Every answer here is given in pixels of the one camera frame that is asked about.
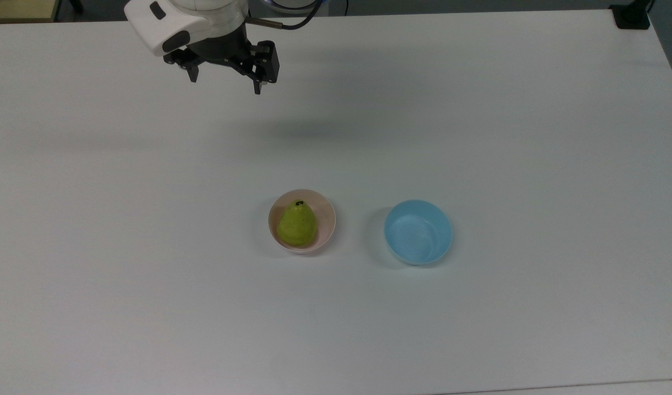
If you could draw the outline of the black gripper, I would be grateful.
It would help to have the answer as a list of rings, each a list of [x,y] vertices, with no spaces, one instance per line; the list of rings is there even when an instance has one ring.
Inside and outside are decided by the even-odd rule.
[[[253,81],[255,95],[261,94],[266,83],[276,83],[280,73],[275,43],[251,43],[244,27],[223,37],[205,38],[176,48],[163,55],[163,61],[185,70],[192,83],[197,83],[199,67],[204,63],[228,67]]]

